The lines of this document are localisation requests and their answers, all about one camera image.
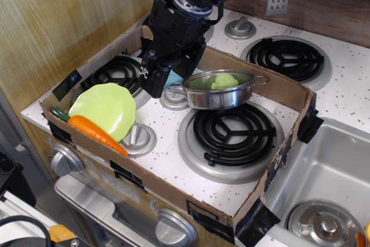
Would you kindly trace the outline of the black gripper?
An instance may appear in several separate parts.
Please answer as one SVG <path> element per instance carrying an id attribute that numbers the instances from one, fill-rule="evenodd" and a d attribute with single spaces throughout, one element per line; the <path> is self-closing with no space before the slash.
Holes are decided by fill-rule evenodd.
<path id="1" fill-rule="evenodd" d="M 148 27 L 153 34 L 141 66 L 141 88 L 160 98 L 170 71 L 188 79 L 206 48 L 203 38 L 213 0 L 154 0 Z"/>

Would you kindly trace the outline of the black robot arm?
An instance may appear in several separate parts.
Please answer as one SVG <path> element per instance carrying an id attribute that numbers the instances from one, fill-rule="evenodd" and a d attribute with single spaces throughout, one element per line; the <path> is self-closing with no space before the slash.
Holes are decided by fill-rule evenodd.
<path id="1" fill-rule="evenodd" d="M 229 0 L 154 0 L 148 28 L 153 40 L 145 50 L 140 86 L 160 98 L 170 72 L 188 79 L 206 48 L 205 32 L 223 17 Z"/>

